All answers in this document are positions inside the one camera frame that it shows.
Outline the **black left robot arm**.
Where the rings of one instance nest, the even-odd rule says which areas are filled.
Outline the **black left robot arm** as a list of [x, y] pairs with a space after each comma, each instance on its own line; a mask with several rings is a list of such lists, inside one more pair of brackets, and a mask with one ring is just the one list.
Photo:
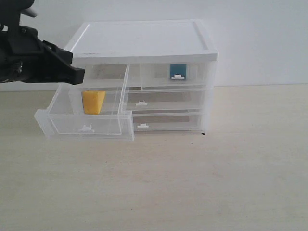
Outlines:
[[32, 0], [0, 2], [0, 82], [83, 83], [85, 70], [72, 66], [73, 53], [38, 38], [20, 25], [20, 16], [36, 17]]

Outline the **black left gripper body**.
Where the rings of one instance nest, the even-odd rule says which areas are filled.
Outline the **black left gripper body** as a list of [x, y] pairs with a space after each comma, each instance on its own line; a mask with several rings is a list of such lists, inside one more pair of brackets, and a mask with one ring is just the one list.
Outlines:
[[0, 26], [0, 82], [45, 83], [44, 49], [36, 29], [18, 26], [12, 34]]

